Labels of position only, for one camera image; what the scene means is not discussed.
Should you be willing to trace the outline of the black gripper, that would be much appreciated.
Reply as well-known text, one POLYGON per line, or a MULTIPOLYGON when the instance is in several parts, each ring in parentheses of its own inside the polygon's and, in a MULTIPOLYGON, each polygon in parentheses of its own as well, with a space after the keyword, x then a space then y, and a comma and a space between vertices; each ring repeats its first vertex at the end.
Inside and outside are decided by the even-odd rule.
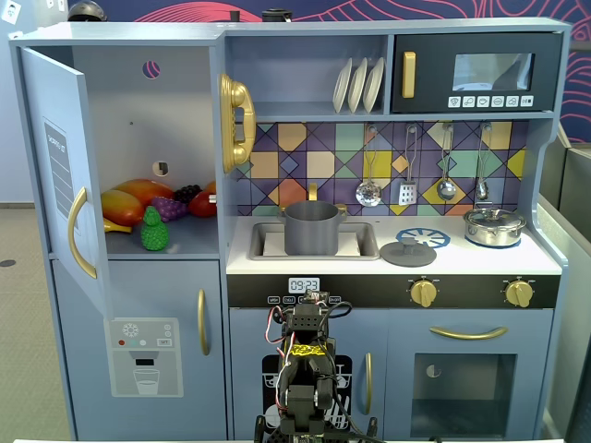
POLYGON ((322 305, 299 304, 287 307, 284 312, 283 333, 328 333, 328 309, 322 305))

